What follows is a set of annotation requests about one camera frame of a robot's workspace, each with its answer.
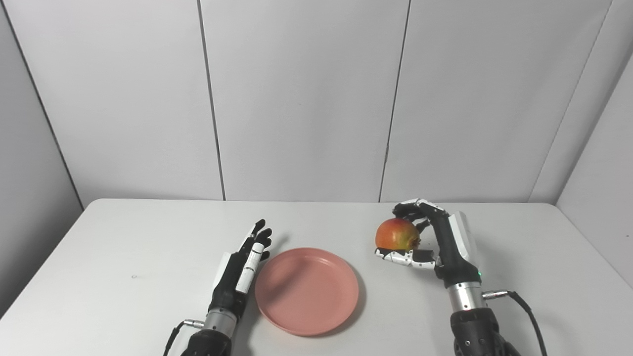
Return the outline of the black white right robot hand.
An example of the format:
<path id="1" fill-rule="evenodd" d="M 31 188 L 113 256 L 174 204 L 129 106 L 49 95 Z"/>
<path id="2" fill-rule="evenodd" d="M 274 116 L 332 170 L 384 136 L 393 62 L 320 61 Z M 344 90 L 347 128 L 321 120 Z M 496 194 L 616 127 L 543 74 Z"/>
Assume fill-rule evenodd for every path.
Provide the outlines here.
<path id="1" fill-rule="evenodd" d="M 423 199 L 398 203 L 393 215 L 413 223 L 418 232 L 432 227 L 438 250 L 375 248 L 375 256 L 401 266 L 432 269 L 445 288 L 468 282 L 481 285 L 476 244 L 469 237 L 466 217 L 462 212 L 450 214 L 438 205 Z"/>

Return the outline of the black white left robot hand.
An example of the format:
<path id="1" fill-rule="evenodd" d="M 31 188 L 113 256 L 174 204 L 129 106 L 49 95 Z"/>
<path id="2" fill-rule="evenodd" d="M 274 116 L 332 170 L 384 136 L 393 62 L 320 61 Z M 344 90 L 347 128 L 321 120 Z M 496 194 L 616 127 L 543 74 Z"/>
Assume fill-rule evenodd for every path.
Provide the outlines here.
<path id="1" fill-rule="evenodd" d="M 267 248 L 271 245 L 272 229 L 265 225 L 265 219 L 257 221 L 239 250 L 228 254 L 220 264 L 223 269 L 217 275 L 208 312 L 222 309 L 232 313 L 237 321 L 242 319 L 256 271 L 260 263 L 271 256 Z"/>

